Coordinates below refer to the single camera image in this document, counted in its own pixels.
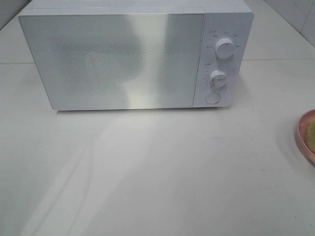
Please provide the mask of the pink plate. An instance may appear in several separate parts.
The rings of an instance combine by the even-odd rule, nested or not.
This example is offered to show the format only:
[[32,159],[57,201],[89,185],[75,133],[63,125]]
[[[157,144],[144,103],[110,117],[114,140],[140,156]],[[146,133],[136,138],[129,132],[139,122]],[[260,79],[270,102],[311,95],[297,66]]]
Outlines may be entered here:
[[304,113],[298,120],[295,130],[295,141],[302,155],[312,164],[315,164],[315,153],[306,143],[306,133],[310,123],[315,119],[315,110]]

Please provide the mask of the white timer knob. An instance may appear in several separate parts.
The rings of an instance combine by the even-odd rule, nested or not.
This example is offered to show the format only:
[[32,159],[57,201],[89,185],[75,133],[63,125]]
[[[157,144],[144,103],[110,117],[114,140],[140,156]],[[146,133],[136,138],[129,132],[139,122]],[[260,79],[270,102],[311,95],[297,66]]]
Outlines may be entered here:
[[227,82],[227,74],[223,70],[214,70],[210,73],[210,84],[212,87],[221,88]]

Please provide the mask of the sandwich with white bread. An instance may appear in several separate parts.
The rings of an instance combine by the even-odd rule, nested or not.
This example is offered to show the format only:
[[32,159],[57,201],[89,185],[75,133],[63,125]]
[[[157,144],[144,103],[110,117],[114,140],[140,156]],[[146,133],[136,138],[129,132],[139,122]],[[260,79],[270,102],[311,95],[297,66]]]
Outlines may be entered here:
[[306,130],[305,141],[308,148],[315,152],[315,120],[312,120],[309,123],[309,126]]

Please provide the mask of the white microwave door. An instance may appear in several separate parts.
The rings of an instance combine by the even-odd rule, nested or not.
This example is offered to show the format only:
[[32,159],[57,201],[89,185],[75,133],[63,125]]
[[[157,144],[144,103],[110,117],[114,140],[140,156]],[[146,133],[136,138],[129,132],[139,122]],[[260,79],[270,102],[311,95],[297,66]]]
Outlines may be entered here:
[[54,110],[193,105],[203,14],[22,16]]

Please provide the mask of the round door release button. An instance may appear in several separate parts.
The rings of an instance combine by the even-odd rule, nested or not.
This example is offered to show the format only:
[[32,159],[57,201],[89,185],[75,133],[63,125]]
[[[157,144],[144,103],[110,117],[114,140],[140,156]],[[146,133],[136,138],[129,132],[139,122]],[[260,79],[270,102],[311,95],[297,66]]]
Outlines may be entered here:
[[205,102],[210,105],[217,104],[219,103],[219,101],[220,101],[220,94],[217,92],[209,93],[205,97]]

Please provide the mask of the white microwave oven body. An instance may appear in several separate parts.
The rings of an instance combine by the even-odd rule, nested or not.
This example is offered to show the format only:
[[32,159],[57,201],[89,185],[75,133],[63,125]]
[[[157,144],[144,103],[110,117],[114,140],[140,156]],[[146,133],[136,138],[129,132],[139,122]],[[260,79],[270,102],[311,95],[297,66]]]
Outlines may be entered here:
[[[254,18],[242,0],[33,0],[21,11],[19,22],[22,16],[134,14],[203,14],[194,99],[188,108],[231,104]],[[234,54],[228,59],[220,59],[215,53],[214,43],[223,36],[235,42]],[[217,69],[227,74],[221,88],[210,84],[210,73]],[[220,94],[219,103],[214,105],[205,102],[206,95],[212,92]]]

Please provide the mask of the upper white power knob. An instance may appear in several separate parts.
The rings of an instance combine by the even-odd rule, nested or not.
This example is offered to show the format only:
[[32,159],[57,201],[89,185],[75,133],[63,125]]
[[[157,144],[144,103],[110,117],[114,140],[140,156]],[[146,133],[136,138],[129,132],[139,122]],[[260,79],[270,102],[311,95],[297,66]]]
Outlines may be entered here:
[[234,54],[235,42],[229,36],[220,37],[214,43],[216,56],[220,59],[228,59]]

